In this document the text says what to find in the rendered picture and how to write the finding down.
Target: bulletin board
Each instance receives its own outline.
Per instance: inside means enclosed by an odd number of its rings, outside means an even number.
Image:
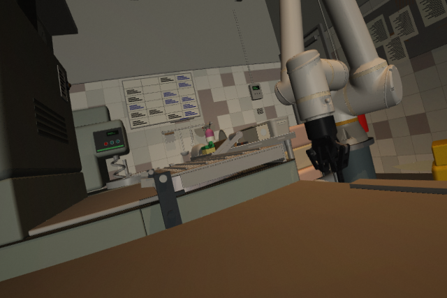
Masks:
[[[192,73],[122,82],[131,129],[200,116]]]
[[[378,55],[389,64],[447,44],[446,0],[390,0],[364,19]]]

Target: thermostat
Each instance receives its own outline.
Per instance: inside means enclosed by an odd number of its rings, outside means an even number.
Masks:
[[[249,84],[249,91],[252,100],[258,100],[263,98],[263,90],[259,83]]]

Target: pink panel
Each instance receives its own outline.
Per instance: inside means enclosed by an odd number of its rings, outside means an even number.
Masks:
[[[313,181],[323,176],[321,171],[315,170],[312,165],[298,170],[298,175],[300,176],[300,181]]]
[[[304,124],[292,126],[288,129],[291,133],[295,132],[296,134],[296,137],[292,139],[292,148],[302,147],[306,144],[311,143],[311,141],[307,138],[306,128]]]

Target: ventilation slot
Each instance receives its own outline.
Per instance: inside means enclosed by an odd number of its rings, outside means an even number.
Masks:
[[[34,99],[37,133],[50,139],[68,144],[65,119],[55,111]]]
[[[66,102],[68,102],[68,92],[67,92],[67,73],[62,69],[59,64],[57,65],[57,74],[59,76],[59,88],[61,90],[61,97]]]

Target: white robotic arm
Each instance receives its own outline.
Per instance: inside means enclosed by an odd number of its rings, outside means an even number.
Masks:
[[[323,172],[331,169],[343,181],[349,145],[339,143],[337,126],[399,104],[399,72],[377,55],[356,0],[323,0],[351,66],[349,76],[342,62],[320,59],[316,50],[305,52],[300,0],[279,3],[281,81],[275,93],[284,105],[297,104],[312,141],[312,163]]]

